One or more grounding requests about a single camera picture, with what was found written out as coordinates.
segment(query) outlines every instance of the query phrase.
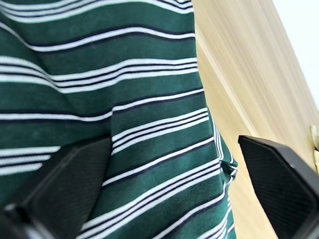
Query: white wall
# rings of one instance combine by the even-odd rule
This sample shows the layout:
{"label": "white wall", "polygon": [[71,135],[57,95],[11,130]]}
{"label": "white wall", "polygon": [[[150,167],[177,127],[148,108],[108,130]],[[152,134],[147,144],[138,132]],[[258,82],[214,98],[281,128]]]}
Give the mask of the white wall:
{"label": "white wall", "polygon": [[273,0],[319,109],[319,0]]}

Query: green fabric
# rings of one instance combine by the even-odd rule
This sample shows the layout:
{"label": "green fabric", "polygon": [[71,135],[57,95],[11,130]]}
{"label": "green fabric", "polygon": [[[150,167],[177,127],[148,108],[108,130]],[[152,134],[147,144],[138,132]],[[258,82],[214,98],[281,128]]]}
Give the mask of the green fabric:
{"label": "green fabric", "polygon": [[0,9],[0,205],[61,146],[109,135],[105,182],[78,239],[236,238],[227,191],[237,163],[206,106],[191,1]]}

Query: striped shirt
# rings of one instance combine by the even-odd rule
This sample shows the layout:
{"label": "striped shirt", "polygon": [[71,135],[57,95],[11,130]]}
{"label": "striped shirt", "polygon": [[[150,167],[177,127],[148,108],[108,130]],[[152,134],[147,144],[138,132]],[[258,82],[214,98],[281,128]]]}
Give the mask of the striped shirt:
{"label": "striped shirt", "polygon": [[61,146],[112,155],[77,239],[234,239],[237,163],[207,109],[190,0],[0,0],[0,205]]}

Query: light wood surface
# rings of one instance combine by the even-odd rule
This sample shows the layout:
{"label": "light wood surface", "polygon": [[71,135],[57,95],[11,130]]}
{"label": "light wood surface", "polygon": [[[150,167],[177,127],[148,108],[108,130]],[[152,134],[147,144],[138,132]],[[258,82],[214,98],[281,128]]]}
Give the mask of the light wood surface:
{"label": "light wood surface", "polygon": [[239,239],[277,238],[237,143],[246,134],[291,147],[315,168],[309,89],[271,0],[193,0],[199,72],[208,106],[239,173],[230,189]]}

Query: white stripe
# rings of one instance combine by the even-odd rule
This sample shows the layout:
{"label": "white stripe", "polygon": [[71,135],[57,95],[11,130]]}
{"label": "white stripe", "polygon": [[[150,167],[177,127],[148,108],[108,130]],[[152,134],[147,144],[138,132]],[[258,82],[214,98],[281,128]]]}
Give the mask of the white stripe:
{"label": "white stripe", "polygon": [[115,106],[113,109],[105,113],[101,116],[96,116],[96,117],[79,117],[75,115],[62,115],[62,114],[0,114],[0,120],[32,120],[32,119],[39,119],[39,120],[45,120],[45,119],[50,119],[50,120],[79,120],[79,121],[84,121],[84,122],[93,122],[93,121],[99,121],[99,120],[104,120],[107,119],[108,117],[112,116],[114,112],[121,111],[121,110],[126,110],[131,107],[135,107],[138,105],[142,105],[145,103],[149,102],[156,102],[156,101],[164,101],[164,100],[169,100],[169,99],[177,99],[180,97],[196,94],[199,92],[203,92],[204,89],[199,89],[199,90],[194,90],[186,93],[181,93],[181,94],[176,94],[172,96],[163,96],[163,97],[153,97],[153,98],[148,98],[148,99],[143,99],[140,101],[128,103],[126,105],[121,105],[121,106]]}
{"label": "white stripe", "polygon": [[118,215],[119,213],[122,213],[124,211],[126,211],[128,208],[132,207],[134,204],[137,204],[138,202],[142,201],[144,198],[148,197],[149,195],[155,193],[156,191],[161,191],[162,188],[166,187],[167,185],[169,184],[174,184],[175,182],[177,182],[178,180],[180,179],[183,179],[183,178],[187,178],[189,175],[193,174],[193,173],[197,173],[207,167],[211,167],[213,165],[215,165],[216,163],[218,163],[218,159],[214,159],[208,163],[205,163],[203,165],[200,165],[196,168],[193,168],[185,173],[182,173],[174,178],[171,178],[159,185],[157,185],[156,187],[154,188],[151,188],[150,190],[146,191],[145,193],[141,194],[140,196],[138,196],[137,198],[135,198],[133,201],[119,207],[119,208],[116,208],[108,213],[105,213],[103,215],[100,215],[90,221],[88,221],[87,223],[84,224],[83,226],[83,230],[87,229],[87,228],[90,228],[90,227],[93,227],[111,217],[114,217],[116,215]]}
{"label": "white stripe", "polygon": [[217,203],[219,201],[221,201],[224,197],[225,197],[225,189],[226,189],[226,185],[224,184],[223,187],[223,193],[218,196],[217,198],[214,198],[213,200],[202,204],[192,210],[190,210],[188,213],[186,213],[183,217],[181,217],[178,221],[176,221],[175,223],[173,223],[172,225],[170,225],[168,228],[166,228],[164,231],[162,231],[160,234],[158,234],[157,236],[153,237],[153,239],[161,239],[163,237],[165,237],[168,233],[170,233],[171,231],[173,231],[175,228],[177,228],[179,225],[181,225],[183,222],[185,222],[189,217],[191,217],[193,214],[195,214],[196,212],[209,207],[210,205]]}
{"label": "white stripe", "polygon": [[[48,15],[48,14],[58,14],[63,11],[73,10],[73,8],[82,7],[83,5],[88,5],[94,3],[96,0],[82,0],[74,2],[68,1],[67,4],[61,4],[65,1],[59,1],[59,6],[52,6],[55,3],[45,3],[45,4],[30,4],[30,5],[17,5],[17,4],[9,4],[3,1],[0,1],[0,5],[3,5],[3,9],[12,14],[17,14],[19,16],[40,16],[40,15]],[[142,0],[108,0],[108,1],[99,1],[100,6],[104,5],[114,5],[119,3],[129,3],[129,2],[141,2]],[[164,0],[166,3],[171,3],[175,6],[179,7],[190,7],[192,6],[192,2],[175,2],[174,0]],[[26,11],[21,11],[21,7],[29,7],[29,9],[24,9]]]}
{"label": "white stripe", "polygon": [[230,226],[230,228],[227,230],[227,234],[229,234],[230,233],[230,231],[231,230],[233,230],[235,228],[235,225],[234,224],[232,224],[231,226]]}
{"label": "white stripe", "polygon": [[113,143],[113,147],[117,147],[118,145],[121,145],[123,143],[125,143],[126,141],[132,139],[132,138],[135,138],[137,136],[140,136],[142,134],[150,134],[154,131],[157,131],[157,130],[160,130],[160,129],[164,129],[164,128],[167,128],[167,127],[175,127],[175,126],[178,126],[178,125],[181,125],[181,124],[185,124],[185,123],[188,123],[190,121],[193,121],[193,120],[197,120],[201,117],[204,117],[204,116],[208,116],[208,112],[203,112],[197,116],[194,116],[194,117],[190,117],[188,119],[184,119],[184,120],[180,120],[178,122],[174,122],[174,123],[166,123],[164,125],[160,125],[160,126],[155,126],[155,127],[152,127],[152,128],[148,128],[148,129],[145,129],[145,130],[142,130],[142,131],[139,131],[139,132],[136,132],[136,133],[132,133],[130,135],[127,135],[126,137],[123,137],[121,138],[120,140],[116,141]]}
{"label": "white stripe", "polygon": [[132,32],[139,32],[139,33],[147,33],[150,35],[158,36],[158,37],[163,37],[167,39],[184,39],[184,38],[189,38],[189,37],[195,37],[195,33],[185,33],[185,34],[179,34],[179,35],[174,35],[174,34],[168,34],[152,29],[148,29],[145,27],[128,27],[124,29],[117,29],[113,31],[108,31],[104,32],[98,35],[94,36],[89,36],[84,39],[75,41],[75,42],[69,42],[69,43],[64,43],[60,45],[54,45],[54,46],[32,46],[25,42],[15,31],[13,31],[11,28],[8,26],[4,25],[3,23],[0,22],[0,27],[7,30],[10,32],[12,35],[14,35],[19,41],[21,41],[25,46],[28,48],[38,51],[38,52],[53,52],[53,51],[59,51],[59,50],[66,50],[66,49],[71,49],[74,47],[82,46],[91,42],[99,41],[102,39],[114,37],[114,36],[119,36],[127,33],[132,33]]}
{"label": "white stripe", "polygon": [[[168,198],[174,196],[175,194],[197,184],[200,183],[204,180],[207,180],[213,176],[216,176],[220,173],[219,170],[219,164],[215,165],[214,167],[210,167],[202,172],[199,172],[195,175],[192,175],[186,179],[183,179],[181,181],[179,181],[178,183],[171,185],[167,188],[165,188],[164,190],[161,190],[160,192],[155,193],[154,195],[150,196],[149,198],[147,198],[146,200],[139,202],[137,205],[135,205],[134,207],[132,207],[131,209],[127,210],[125,213],[123,213],[122,215],[118,215],[117,217],[115,217],[112,220],[109,220],[106,223],[101,224],[98,227],[95,227],[83,234],[81,234],[80,236],[77,237],[77,239],[83,239],[87,236],[89,236],[92,239],[102,239],[104,237],[106,237],[107,235],[111,234],[112,232],[114,232],[115,230],[117,230],[118,228],[122,227],[123,225],[125,225],[126,223],[128,223],[129,221],[133,220],[134,218],[138,217],[139,215],[141,215],[142,213],[148,211],[149,209],[155,207],[156,205],[158,205],[159,203],[167,200]],[[168,192],[169,190],[171,190],[172,188],[181,185],[183,183],[187,182],[186,184],[177,187],[176,189],[170,191],[169,193],[166,194],[166,192]],[[143,206],[142,208],[140,208],[139,210],[137,210],[136,212],[133,212],[134,210],[138,209],[140,206]],[[111,226],[110,228],[108,228],[105,231],[102,231],[101,233],[97,234],[96,236],[92,236],[92,234],[97,233],[100,230],[105,229],[106,227],[110,226],[114,224],[113,226]]]}
{"label": "white stripe", "polygon": [[170,11],[174,11],[176,13],[180,13],[180,14],[188,14],[190,12],[193,12],[193,7],[191,7],[191,3],[180,3],[180,6],[183,6],[183,7],[189,6],[190,8],[179,9],[176,6],[172,6],[165,2],[160,2],[156,0],[104,0],[104,1],[83,0],[83,1],[75,2],[67,6],[63,6],[62,4],[60,4],[58,9],[50,9],[50,8],[54,8],[55,3],[16,5],[16,4],[9,4],[9,3],[1,1],[0,4],[4,7],[13,8],[13,9],[3,8],[2,12],[8,18],[14,21],[23,22],[23,23],[39,23],[39,22],[46,22],[46,21],[53,21],[53,20],[68,18],[71,16],[81,14],[83,12],[101,7],[101,6],[128,3],[128,2],[148,3],[148,4],[152,4]]}
{"label": "white stripe", "polygon": [[114,77],[119,77],[122,74],[134,74],[136,71],[168,71],[168,70],[181,70],[185,68],[194,68],[197,67],[197,63],[193,64],[185,64],[185,65],[180,65],[180,66],[134,66],[134,67],[127,67],[123,68],[121,70],[118,70],[114,73],[104,75],[104,76],[99,76],[93,79],[87,79],[87,80],[77,80],[77,81],[69,81],[69,82],[55,82],[55,85],[58,87],[67,87],[67,86],[76,86],[76,85],[83,85],[83,84],[92,84],[92,83],[97,83],[99,81],[106,81],[108,79],[114,78]]}
{"label": "white stripe", "polygon": [[8,165],[14,163],[25,163],[33,161],[44,161],[48,160],[51,155],[37,155],[37,156],[26,156],[17,158],[0,158],[0,165]]}
{"label": "white stripe", "polygon": [[148,134],[148,135],[141,136],[139,138],[136,138],[136,139],[133,139],[131,141],[128,141],[127,143],[124,143],[121,146],[115,148],[112,151],[111,155],[114,155],[115,153],[118,153],[118,152],[122,151],[123,149],[125,149],[127,147],[130,147],[130,146],[132,146],[132,145],[134,145],[136,143],[142,142],[144,140],[155,138],[155,137],[158,137],[158,136],[161,136],[161,135],[164,135],[164,134],[176,132],[176,131],[179,131],[179,130],[182,130],[182,129],[186,129],[186,128],[192,127],[194,125],[200,124],[202,122],[205,122],[207,120],[209,120],[209,117],[205,117],[205,118],[199,119],[197,121],[190,122],[190,123],[178,126],[178,127],[169,128],[169,129],[165,129],[165,130],[162,130],[162,131],[159,131],[159,132],[155,132],[155,133],[151,133],[151,134]]}
{"label": "white stripe", "polygon": [[132,102],[132,103],[129,103],[129,104],[126,104],[126,105],[115,106],[115,107],[113,107],[113,111],[115,112],[115,111],[126,110],[126,109],[129,109],[131,107],[135,107],[135,106],[138,106],[138,105],[146,104],[146,103],[149,103],[149,102],[166,101],[166,100],[177,99],[177,98],[181,98],[181,97],[197,94],[197,93],[203,92],[203,91],[204,91],[204,89],[199,89],[199,90],[189,91],[189,92],[176,94],[176,95],[172,95],[172,96],[160,96],[160,97],[147,98],[147,99],[143,99],[143,100],[140,100],[140,101],[135,101],[135,102]]}
{"label": "white stripe", "polygon": [[112,115],[108,112],[101,116],[95,117],[79,117],[75,115],[61,115],[61,114],[0,114],[0,120],[79,120],[84,122],[92,122],[104,120]]}
{"label": "white stripe", "polygon": [[60,146],[0,149],[0,157],[10,157],[24,154],[55,153],[59,149]]}
{"label": "white stripe", "polygon": [[26,164],[12,167],[0,168],[0,176],[10,175],[15,173],[29,172],[39,169],[42,163]]}
{"label": "white stripe", "polygon": [[229,207],[228,207],[228,210],[227,212],[225,213],[225,216],[224,218],[222,219],[222,221],[216,225],[214,228],[206,231],[204,234],[202,234],[198,239],[206,239],[207,237],[209,237],[211,234],[214,234],[218,231],[222,231],[222,228],[223,228],[223,225],[227,222],[228,220],[228,215],[230,214],[231,212],[231,206],[229,204]]}
{"label": "white stripe", "polygon": [[33,83],[33,84],[40,84],[40,85],[47,85],[54,88],[56,91],[69,94],[69,93],[76,93],[76,92],[86,92],[86,91],[94,91],[97,89],[101,89],[104,87],[115,85],[116,83],[122,80],[128,79],[136,79],[136,78],[147,78],[147,77],[158,77],[158,76],[173,76],[173,75],[183,75],[189,74],[193,72],[197,72],[197,68],[188,69],[188,70],[176,70],[176,71],[160,71],[160,72],[145,72],[145,73],[127,73],[117,77],[116,79],[97,83],[90,86],[79,86],[79,87],[72,87],[72,88],[58,88],[55,85],[51,84],[47,80],[39,79],[36,77],[29,77],[29,76],[12,76],[6,74],[0,74],[0,82],[15,82],[15,83]]}
{"label": "white stripe", "polygon": [[158,159],[156,159],[156,160],[154,160],[154,161],[152,161],[152,162],[150,162],[150,163],[147,163],[147,164],[145,164],[145,165],[143,165],[143,166],[141,166],[141,167],[138,167],[138,168],[132,169],[132,170],[130,170],[130,171],[127,171],[127,172],[125,172],[125,173],[122,173],[122,174],[120,174],[120,175],[117,175],[117,176],[115,176],[115,177],[113,177],[113,178],[110,178],[110,179],[106,180],[106,181],[103,183],[102,186],[106,186],[106,185],[108,185],[108,184],[110,184],[110,183],[113,183],[113,182],[116,182],[116,181],[118,181],[118,180],[120,180],[120,179],[122,179],[122,178],[126,178],[126,177],[128,177],[128,176],[131,176],[131,175],[133,175],[133,174],[136,174],[136,173],[138,173],[138,172],[141,172],[141,171],[143,171],[143,170],[146,170],[146,169],[148,169],[148,168],[150,168],[150,167],[152,167],[152,166],[154,166],[154,165],[156,165],[156,164],[159,164],[160,162],[163,162],[163,161],[165,161],[165,160],[167,160],[167,159],[169,159],[169,158],[178,156],[178,155],[180,155],[180,154],[183,154],[183,153],[186,153],[186,152],[188,152],[188,151],[191,151],[191,150],[194,149],[194,148],[197,148],[197,147],[200,147],[200,146],[202,146],[202,145],[204,145],[204,144],[207,144],[207,143],[209,143],[209,142],[212,142],[214,139],[215,139],[214,137],[211,137],[211,138],[209,138],[209,139],[207,139],[207,140],[204,140],[204,141],[202,141],[202,142],[193,144],[193,145],[191,145],[191,146],[189,146],[189,147],[187,147],[187,148],[184,148],[184,149],[182,149],[182,150],[179,150],[179,151],[170,153],[170,154],[168,154],[168,155],[165,155],[165,156],[163,156],[163,157],[161,157],[161,158],[158,158]]}
{"label": "white stripe", "polygon": [[15,57],[0,56],[0,64],[1,63],[2,64],[17,64],[17,65],[22,65],[26,67],[31,67],[37,71],[42,72],[44,76],[47,76],[55,81],[77,80],[81,78],[94,78],[97,75],[108,74],[109,72],[118,71],[121,68],[132,66],[132,65],[148,65],[148,64],[177,65],[177,64],[194,63],[194,62],[197,62],[196,57],[176,59],[176,60],[137,58],[137,59],[128,59],[111,66],[107,66],[97,70],[90,70],[87,72],[73,73],[73,74],[66,74],[66,75],[50,75],[47,72],[45,72],[42,68],[40,68],[38,65],[30,61],[20,59],[20,58],[15,58]]}
{"label": "white stripe", "polygon": [[191,117],[191,116],[194,116],[196,114],[207,112],[207,111],[208,111],[208,109],[207,109],[207,107],[205,107],[205,108],[201,108],[199,110],[196,110],[196,111],[193,111],[193,112],[181,115],[181,116],[177,116],[177,117],[173,117],[173,118],[165,118],[165,119],[153,121],[153,122],[150,122],[150,123],[147,123],[147,124],[143,124],[143,125],[140,125],[140,126],[137,126],[137,127],[134,127],[134,128],[130,128],[130,129],[127,129],[127,130],[125,130],[125,131],[113,136],[112,137],[112,142],[117,141],[119,138],[122,138],[125,135],[131,134],[133,132],[139,131],[139,130],[144,129],[144,128],[155,127],[155,126],[157,126],[159,124],[162,124],[162,123],[168,123],[168,122],[172,122],[172,121],[176,121],[176,120],[182,120],[182,119],[185,119],[187,117]]}

